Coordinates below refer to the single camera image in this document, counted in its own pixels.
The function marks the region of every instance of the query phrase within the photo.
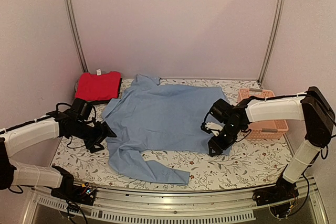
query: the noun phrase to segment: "black cable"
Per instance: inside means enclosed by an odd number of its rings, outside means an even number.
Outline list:
[[[204,123],[205,123],[205,121],[206,121],[206,119],[208,118],[208,115],[210,114],[210,111],[208,112],[208,113],[206,113],[206,115],[205,115],[205,117],[204,117]]]
[[[295,215],[298,211],[300,211],[300,210],[302,209],[302,207],[305,205],[305,203],[307,202],[307,200],[308,200],[309,189],[310,189],[309,181],[308,181],[308,179],[306,178],[306,176],[305,176],[304,174],[302,174],[302,176],[303,176],[303,177],[305,178],[305,180],[307,181],[307,187],[308,187],[308,189],[307,189],[307,195],[306,195],[306,197],[305,197],[305,199],[304,199],[302,205],[298,208],[298,210],[296,210],[296,211],[293,212],[293,213],[290,213],[290,214],[288,215],[288,217],[289,217],[289,216],[292,216],[292,215]]]
[[[71,206],[71,204],[73,204],[73,205],[76,206],[76,210],[79,210],[80,213],[82,214],[82,216],[83,216],[83,218],[84,218],[84,221],[85,221],[85,224],[88,224],[88,219],[86,218],[86,216],[85,216],[83,210],[79,207],[79,205],[78,205],[76,202],[74,202],[74,201],[72,201],[71,199],[69,199],[69,197],[66,196],[65,194],[63,194],[63,193],[61,193],[61,192],[59,192],[59,193],[62,194],[62,195],[65,197],[65,199],[66,199],[66,203],[68,204],[67,211],[68,211],[68,217],[69,217],[69,220],[70,220],[73,224],[76,224],[76,223],[71,219],[72,217],[69,216],[69,215],[70,215],[69,207],[71,207],[72,209],[74,209],[74,207]]]
[[[60,105],[65,105],[65,106],[71,107],[71,105],[70,105],[69,103],[66,103],[66,102],[59,102],[59,103],[56,104],[56,111],[58,111],[58,107],[59,107]]]
[[[252,132],[252,130],[251,130],[251,129],[248,129],[247,131],[242,131],[242,132],[247,133],[247,135],[245,135],[241,140],[236,141],[236,143],[239,143],[239,142],[241,142],[242,140],[244,140],[244,139],[245,139],[245,138]]]
[[[40,121],[49,119],[49,118],[51,118],[51,117],[52,117],[51,115],[48,115],[48,116],[45,116],[45,117],[43,117],[43,118],[38,118],[38,119],[36,119],[36,121],[35,121],[35,120],[31,120],[31,121],[28,121],[28,122],[25,122],[25,123],[22,123],[22,124],[19,124],[19,125],[12,126],[12,127],[10,127],[10,128],[7,128],[7,129],[4,130],[4,131],[1,131],[1,132],[0,132],[0,135],[6,133],[6,132],[8,132],[8,131],[16,130],[16,129],[21,128],[21,127],[26,126],[26,125],[30,125],[30,124],[33,124],[33,123],[36,123],[36,122],[40,122]]]
[[[20,186],[16,186],[20,189],[20,191],[14,191],[10,187],[8,188],[9,191],[11,191],[13,194],[23,194],[23,189]]]
[[[328,148],[328,146],[326,146],[327,147],[327,152],[325,153],[326,155],[325,156],[323,156],[323,149],[321,150],[321,158],[322,159],[326,159],[327,157],[328,157],[328,153],[329,153],[329,148]]]
[[[78,146],[78,147],[70,147],[70,146],[69,146],[70,144],[72,144],[72,136],[71,136],[71,138],[70,138],[70,142],[67,144],[67,147],[68,147],[69,149],[79,149],[79,148],[82,148],[82,147],[85,146],[85,145],[82,145],[82,146]]]
[[[94,106],[94,105],[92,105],[92,103],[90,103],[90,105],[92,106],[92,108],[93,108],[93,110],[94,110],[94,112],[95,112],[95,116],[92,118],[92,120],[91,121],[87,121],[87,122],[85,122],[86,124],[89,124],[89,123],[92,123],[92,122],[96,122],[96,120],[97,120],[97,110],[96,110],[96,107]]]
[[[266,97],[266,98],[255,97],[255,96],[252,96],[252,97],[254,100],[258,100],[258,101],[269,101],[269,100],[277,100],[277,99],[290,98],[290,97],[305,97],[306,95],[307,94],[291,94],[291,95],[279,95],[277,97]]]

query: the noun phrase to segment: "folded red cloth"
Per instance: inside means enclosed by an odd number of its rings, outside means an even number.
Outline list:
[[[78,81],[75,98],[86,101],[109,101],[118,98],[121,76],[119,72],[101,75],[83,73]]]

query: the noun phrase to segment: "table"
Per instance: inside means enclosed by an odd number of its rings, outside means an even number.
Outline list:
[[[121,83],[120,94],[129,87],[132,80]],[[185,80],[162,79],[161,85],[184,84],[199,87],[218,86],[223,89],[231,104],[236,104],[239,88],[259,89],[256,81],[240,80]],[[97,116],[105,105],[98,105]],[[286,140],[242,140],[233,145],[228,156],[210,157],[207,154],[177,151],[145,151],[143,158],[156,160],[168,167],[189,171],[190,182],[187,186],[156,184],[126,177],[115,172],[109,165],[106,142],[104,151],[91,154],[83,148],[69,149],[69,140],[63,138],[58,146],[53,165],[63,167],[78,182],[90,182],[105,188],[134,188],[162,191],[205,191],[239,189],[274,183],[283,168],[291,160],[291,152]],[[73,138],[71,146],[82,146],[82,140]]]

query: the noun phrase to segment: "wire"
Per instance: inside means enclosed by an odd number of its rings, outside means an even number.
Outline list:
[[[86,224],[88,224],[88,219],[86,218],[83,210],[77,205],[76,202],[72,201],[72,200],[66,200],[67,204],[68,204],[68,207],[67,207],[67,212],[68,212],[68,219],[73,223],[73,224],[77,224],[76,222],[74,222],[74,220],[72,219],[72,217],[70,216],[70,206],[72,209],[75,209],[75,210],[79,210],[80,213],[83,215],[83,218],[84,218],[84,221]]]
[[[288,215],[288,217],[289,216],[292,216],[292,215],[295,215],[298,211],[300,211],[301,209],[302,209],[302,207],[305,205],[305,203],[307,202],[307,200],[308,200],[308,196],[309,196],[309,189],[310,189],[310,186],[309,186],[309,181],[308,181],[308,179],[306,178],[306,176],[304,175],[304,174],[302,174],[302,176],[305,178],[305,180],[307,181],[307,195],[306,195],[306,197],[305,197],[305,199],[304,199],[304,201],[303,201],[303,203],[302,203],[302,205],[298,208],[298,210],[296,210],[295,212],[293,212],[293,213],[290,213],[289,215]]]
[[[69,145],[72,143],[72,136],[71,136],[71,139],[70,139],[70,142],[67,144],[67,147],[69,148],[69,149],[79,149],[79,148],[82,148],[82,147],[84,147],[85,145],[82,145],[82,146],[78,146],[78,147],[70,147]]]
[[[326,146],[327,147],[327,152],[325,153],[326,155],[325,156],[323,156],[323,149],[321,149],[321,158],[324,160],[324,159],[326,159],[327,157],[328,157],[328,153],[329,153],[329,148],[328,148],[328,146]]]
[[[89,189],[89,186],[87,186],[85,189],[84,189],[84,191],[81,193],[81,194],[79,194],[79,195],[83,195],[84,193],[86,193],[86,191]]]
[[[69,197],[66,196],[65,194],[63,194],[63,193],[61,193],[61,192],[59,192],[59,193],[62,194],[62,195],[65,197],[65,199],[66,199],[66,203],[68,204],[67,211],[68,211],[68,218],[69,218],[69,220],[70,220],[73,224],[76,224],[76,223],[71,219],[72,217],[70,217],[70,210],[69,210],[69,207],[71,207],[72,209],[74,209],[74,206],[75,206],[75,207],[76,207],[76,210],[79,210],[80,213],[83,215],[85,224],[88,224],[88,219],[86,218],[86,216],[85,216],[83,210],[79,207],[79,205],[78,205],[76,202],[74,202],[74,201],[72,201],[71,199],[69,199]]]
[[[14,191],[10,187],[8,188],[9,191],[11,191],[13,194],[23,194],[23,189],[20,186],[16,186],[20,189],[20,191]]]
[[[266,97],[266,98],[261,98],[261,97],[255,97],[253,96],[254,100],[259,100],[259,101],[268,101],[268,100],[277,100],[277,99],[283,99],[283,98],[290,98],[290,97],[305,97],[307,94],[291,94],[291,95],[279,95],[277,97]]]
[[[208,115],[210,114],[210,111],[208,112],[208,113],[206,113],[206,115],[205,115],[205,117],[204,117],[204,123],[205,123],[205,121],[206,121],[206,119],[208,118]]]
[[[37,122],[40,122],[40,121],[43,121],[43,120],[47,120],[51,117],[52,117],[51,115],[48,115],[48,116],[45,116],[43,118],[38,118],[38,119],[36,119],[36,121],[31,120],[31,121],[28,121],[28,122],[25,122],[25,123],[22,123],[22,124],[19,124],[19,125],[12,126],[10,128],[7,128],[6,130],[1,131],[0,135],[6,133],[8,131],[16,130],[16,129],[21,128],[21,127],[26,126],[26,125],[30,125],[30,124],[37,123]]]
[[[59,107],[60,105],[65,105],[65,106],[71,107],[71,105],[70,105],[69,103],[66,103],[66,102],[59,102],[59,103],[56,104],[56,111],[58,111],[58,107]]]
[[[252,130],[251,129],[248,129],[247,131],[242,131],[244,133],[247,133],[241,140],[239,141],[236,141],[236,143],[239,143],[241,142],[242,140],[244,140],[249,134],[251,134]]]
[[[97,110],[96,110],[96,107],[94,105],[92,105],[92,103],[89,103],[89,104],[92,106],[92,108],[93,108],[93,110],[95,112],[95,116],[92,118],[91,121],[85,122],[86,124],[89,124],[89,123],[92,123],[92,122],[96,122],[96,120],[97,120]]]
[[[298,205],[298,201],[299,201],[298,197],[295,196],[294,203],[293,203],[293,208]]]

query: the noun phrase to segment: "white arm segment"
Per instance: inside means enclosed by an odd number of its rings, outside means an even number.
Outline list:
[[[52,167],[27,165],[10,159],[16,167],[12,186],[48,186],[58,188],[62,182],[62,175]]]
[[[286,167],[283,178],[292,184],[295,183],[320,151],[321,148],[305,140]]]
[[[277,100],[252,100],[246,108],[247,118],[251,123],[268,120],[303,121],[301,100],[305,97],[282,98]]]
[[[12,157],[15,153],[34,144],[57,138],[58,136],[58,122],[53,118],[32,123],[0,135],[0,137],[5,138],[8,157]]]

